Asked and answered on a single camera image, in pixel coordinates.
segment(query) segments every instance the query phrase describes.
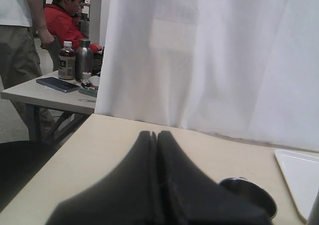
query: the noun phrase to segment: white table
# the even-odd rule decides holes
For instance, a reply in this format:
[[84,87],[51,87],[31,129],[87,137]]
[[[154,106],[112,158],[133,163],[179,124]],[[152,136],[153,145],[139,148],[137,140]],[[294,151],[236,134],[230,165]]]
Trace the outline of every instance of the white table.
[[189,158],[211,179],[245,177],[275,199],[276,225],[304,224],[274,157],[275,148],[207,134],[93,114],[0,214],[0,224],[43,225],[62,201],[105,177],[142,130],[170,130]]
[[[43,77],[57,77],[57,71]],[[61,141],[74,128],[78,127],[87,117],[94,113],[96,98],[80,94],[77,91],[63,93],[36,83],[36,79],[3,90],[1,98],[26,103],[27,127],[30,140],[41,141],[39,124],[39,107],[64,112],[49,134],[53,134],[60,124],[76,114],[74,120],[66,125],[57,135],[55,143]]]

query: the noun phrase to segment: smartphone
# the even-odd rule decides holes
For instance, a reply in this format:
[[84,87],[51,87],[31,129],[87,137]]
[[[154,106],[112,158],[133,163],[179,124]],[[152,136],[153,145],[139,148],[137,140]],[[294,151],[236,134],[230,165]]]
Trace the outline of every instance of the smartphone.
[[80,87],[75,84],[57,79],[55,77],[36,79],[36,82],[41,85],[56,89],[64,93],[72,92],[72,91],[76,91],[80,89]]

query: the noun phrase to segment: white curtain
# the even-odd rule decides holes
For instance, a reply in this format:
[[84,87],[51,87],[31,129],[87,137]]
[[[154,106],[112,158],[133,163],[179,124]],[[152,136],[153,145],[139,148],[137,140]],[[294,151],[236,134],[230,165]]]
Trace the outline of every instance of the white curtain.
[[111,0],[96,113],[319,151],[319,0]]

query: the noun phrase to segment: person's hand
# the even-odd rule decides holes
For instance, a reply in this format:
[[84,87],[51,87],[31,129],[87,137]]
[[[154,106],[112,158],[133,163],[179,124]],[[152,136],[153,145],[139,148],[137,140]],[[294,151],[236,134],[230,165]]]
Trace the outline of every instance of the person's hand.
[[41,39],[44,49],[49,48],[50,44],[54,42],[54,37],[51,35],[47,28],[39,28],[38,35]]
[[101,51],[103,49],[103,47],[97,43],[93,43],[94,46],[98,47],[99,48],[99,51]]

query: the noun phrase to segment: person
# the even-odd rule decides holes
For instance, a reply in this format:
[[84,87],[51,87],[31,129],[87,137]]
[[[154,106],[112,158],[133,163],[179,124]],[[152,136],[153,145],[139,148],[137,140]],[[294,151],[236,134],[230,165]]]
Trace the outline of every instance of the person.
[[[64,41],[71,41],[72,48],[79,47],[79,40],[84,36],[76,24],[76,17],[81,10],[81,3],[85,0],[53,0],[52,4],[47,4],[44,9],[44,16],[49,32],[59,38],[61,47]],[[93,53],[100,51],[102,47],[93,43],[90,45]]]
[[[0,76],[4,89],[42,76],[40,58],[31,31],[32,17],[38,35],[48,47],[53,41],[44,14],[43,0],[0,0]],[[26,122],[26,106],[12,102],[23,122]],[[54,124],[50,112],[40,109],[41,134],[46,137]]]

